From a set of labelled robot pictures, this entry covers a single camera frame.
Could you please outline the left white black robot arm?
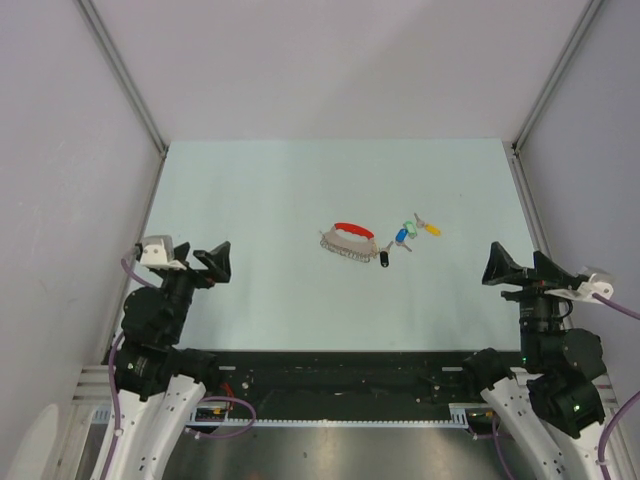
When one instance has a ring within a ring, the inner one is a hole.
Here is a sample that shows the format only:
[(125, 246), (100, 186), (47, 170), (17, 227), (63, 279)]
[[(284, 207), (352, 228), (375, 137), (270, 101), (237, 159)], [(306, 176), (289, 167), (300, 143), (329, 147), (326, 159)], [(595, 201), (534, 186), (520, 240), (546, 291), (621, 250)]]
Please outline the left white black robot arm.
[(178, 344), (193, 296), (231, 280), (231, 245), (192, 250), (145, 237), (121, 259), (126, 297), (109, 352), (111, 414), (92, 476), (159, 479), (197, 403), (221, 387), (215, 354)]

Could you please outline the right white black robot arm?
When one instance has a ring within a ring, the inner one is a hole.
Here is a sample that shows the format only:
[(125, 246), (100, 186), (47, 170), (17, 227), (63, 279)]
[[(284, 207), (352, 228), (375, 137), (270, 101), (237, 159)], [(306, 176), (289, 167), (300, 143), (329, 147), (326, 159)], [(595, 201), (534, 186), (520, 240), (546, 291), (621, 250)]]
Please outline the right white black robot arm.
[(485, 286), (505, 285), (501, 296), (519, 307), (517, 376), (492, 348), (463, 363), (463, 393), (485, 401), (492, 424), (507, 428), (538, 479), (600, 479), (599, 435), (605, 409), (595, 385), (606, 374), (598, 335), (564, 325), (577, 302), (611, 298), (612, 276), (586, 268), (570, 274), (541, 251), (530, 267), (519, 265), (499, 243), (490, 246)]

